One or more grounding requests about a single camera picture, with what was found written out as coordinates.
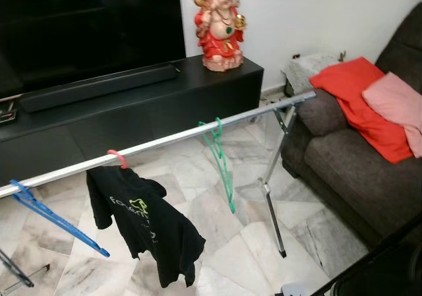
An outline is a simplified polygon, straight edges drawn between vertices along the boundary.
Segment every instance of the marble floor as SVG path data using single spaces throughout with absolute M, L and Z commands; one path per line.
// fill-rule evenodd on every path
M 275 246 L 272 225 L 256 180 L 265 170 L 280 132 L 273 115 L 224 130 L 223 147 L 233 176 L 236 213 L 227 205 L 211 152 L 201 138 L 128 158 L 141 177 L 167 189 L 166 200 L 187 216 L 206 239 L 196 262 L 196 282 L 183 276 L 160 287 L 156 263 L 147 252 L 133 260 L 113 224 L 97 230 L 85 184 L 78 174 L 38 187 L 36 196 L 107 249 L 104 258 L 12 198 L 0 200 L 0 247 L 34 278 L 34 288 L 16 296 L 270 296 L 283 284 L 301 283 L 310 295 L 362 257 L 367 248 L 302 180 L 279 161 L 270 180 L 272 198 L 287 251 Z M 16 279 L 0 267 L 0 290 Z

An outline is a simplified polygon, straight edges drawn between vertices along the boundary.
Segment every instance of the soundbar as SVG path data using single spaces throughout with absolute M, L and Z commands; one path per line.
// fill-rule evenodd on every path
M 142 67 L 29 92 L 20 97 L 19 104 L 25 111 L 32 113 L 169 80 L 175 78 L 176 74 L 177 70 L 170 64 Z

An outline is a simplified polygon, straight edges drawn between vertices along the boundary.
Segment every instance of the white wall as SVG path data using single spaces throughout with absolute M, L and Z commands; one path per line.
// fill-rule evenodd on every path
M 374 61 L 397 25 L 420 0 L 241 0 L 247 17 L 246 57 L 265 68 L 263 89 L 285 82 L 280 68 L 294 53 L 339 53 Z M 198 7 L 181 0 L 187 56 L 201 54 L 193 18 Z

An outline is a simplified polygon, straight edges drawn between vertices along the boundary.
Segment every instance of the sofa armrest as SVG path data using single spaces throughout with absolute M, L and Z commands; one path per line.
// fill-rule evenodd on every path
M 348 128 L 347 120 L 336 98 L 321 89 L 315 90 L 316 97 L 303 102 L 297 114 L 314 136 Z

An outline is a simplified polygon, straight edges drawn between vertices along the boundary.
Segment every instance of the blue hanger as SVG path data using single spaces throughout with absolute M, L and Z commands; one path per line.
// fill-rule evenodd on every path
M 48 219 L 52 223 L 55 223 L 58 225 L 61 229 L 64 229 L 65 231 L 69 232 L 74 237 L 81 240 L 83 243 L 86 243 L 90 247 L 92 247 L 95 251 L 98 251 L 102 255 L 109 257 L 110 254 L 100 248 L 97 244 L 97 242 L 93 241 L 91 238 L 89 238 L 87 235 L 85 235 L 81 230 L 76 228 L 71 223 L 64 220 L 62 217 L 56 215 L 54 212 L 52 212 L 46 205 L 44 205 L 42 202 L 38 201 L 37 198 L 34 197 L 34 195 L 30 192 L 28 188 L 26 188 L 24 185 L 20 184 L 19 182 L 12 180 L 11 184 L 14 186 L 17 186 L 20 189 L 20 192 L 13 194 L 12 197 L 20 202 L 22 205 L 28 207 L 29 209 L 35 211 L 37 214 L 41 215 L 45 219 Z

